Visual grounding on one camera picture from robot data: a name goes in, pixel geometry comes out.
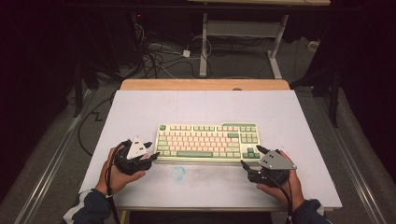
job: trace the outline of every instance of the hand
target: hand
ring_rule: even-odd
[[[286,158],[288,161],[291,161],[291,159],[283,152],[280,151],[280,155],[282,155],[284,158]],[[291,196],[292,196],[292,211],[294,211],[298,206],[300,206],[305,198],[303,195],[303,190],[301,187],[301,182],[300,179],[297,176],[297,173],[295,170],[290,170],[290,177],[289,177],[289,183],[286,182],[283,184],[282,188],[288,193],[290,197],[290,188],[291,188]],[[265,193],[273,196],[276,198],[280,204],[282,204],[284,207],[288,208],[288,200],[286,199],[286,196],[283,194],[283,192],[279,188],[270,188],[264,184],[258,184],[256,188],[264,191]]]
[[[108,153],[107,161],[103,164],[102,172],[99,177],[98,184],[96,185],[96,189],[101,191],[103,194],[107,195],[107,185],[106,185],[106,170],[108,169],[108,165],[110,164],[111,155],[115,148],[111,148],[110,153]],[[116,165],[111,166],[111,179],[110,179],[110,187],[112,189],[112,193],[116,194],[125,186],[131,182],[138,180],[140,177],[145,175],[145,171],[138,171],[133,175],[126,175],[119,171]]]

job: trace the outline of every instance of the white tabletop surface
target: white tabletop surface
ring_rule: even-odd
[[[297,165],[306,199],[342,207],[294,91],[118,91],[80,191],[94,188],[108,151],[126,139],[154,143],[162,123],[223,122],[258,124],[262,146],[283,150]],[[115,202],[136,210],[281,209],[255,186],[239,164],[154,163],[115,195]]]

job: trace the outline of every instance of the wrist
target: wrist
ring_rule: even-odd
[[[292,212],[294,212],[300,205],[305,202],[304,197],[293,198]]]
[[[95,189],[103,193],[105,196],[107,195],[107,187],[98,184],[96,185]]]

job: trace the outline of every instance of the keyboard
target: keyboard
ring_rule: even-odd
[[[154,153],[160,152],[158,162],[257,164],[263,156],[256,148],[259,144],[254,123],[161,124]]]

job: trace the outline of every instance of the handheld controller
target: handheld controller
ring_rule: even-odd
[[[257,146],[257,149],[262,154],[265,154],[259,162],[262,167],[260,171],[250,169],[247,163],[241,161],[243,168],[247,171],[247,179],[250,182],[278,188],[289,179],[290,170],[297,169],[296,165],[280,155],[279,150],[268,150],[261,146]]]
[[[122,142],[123,148],[119,150],[115,158],[115,165],[124,174],[133,175],[138,171],[146,171],[151,163],[157,160],[159,152],[149,156],[147,149],[152,143],[141,143],[136,137],[134,141]]]

